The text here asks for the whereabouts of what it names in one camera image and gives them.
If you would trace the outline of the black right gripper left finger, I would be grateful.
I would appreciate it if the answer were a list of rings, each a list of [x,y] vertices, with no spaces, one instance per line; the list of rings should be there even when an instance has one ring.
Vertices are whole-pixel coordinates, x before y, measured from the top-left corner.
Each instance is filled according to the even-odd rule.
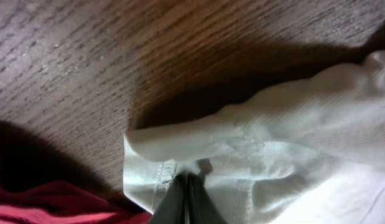
[[[148,224],[184,224],[185,196],[186,178],[184,175],[178,175],[172,181]]]

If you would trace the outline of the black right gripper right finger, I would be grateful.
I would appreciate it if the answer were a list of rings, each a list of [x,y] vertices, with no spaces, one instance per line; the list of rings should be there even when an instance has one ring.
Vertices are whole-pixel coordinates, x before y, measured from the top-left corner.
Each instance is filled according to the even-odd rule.
[[[188,212],[191,224],[226,224],[209,198],[202,180],[188,175]]]

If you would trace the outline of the white garment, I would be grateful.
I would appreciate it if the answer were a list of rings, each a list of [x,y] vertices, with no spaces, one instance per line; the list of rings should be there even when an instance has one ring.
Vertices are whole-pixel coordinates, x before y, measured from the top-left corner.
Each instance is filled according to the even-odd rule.
[[[385,50],[124,134],[123,191],[142,208],[156,211],[182,172],[228,223],[385,223]]]

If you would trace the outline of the red printed t-shirt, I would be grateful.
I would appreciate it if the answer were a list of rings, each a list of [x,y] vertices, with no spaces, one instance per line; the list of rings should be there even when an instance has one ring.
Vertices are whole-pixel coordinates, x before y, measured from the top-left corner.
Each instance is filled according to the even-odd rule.
[[[0,185],[0,223],[146,224],[151,217],[149,212],[130,212],[65,181],[22,192]]]

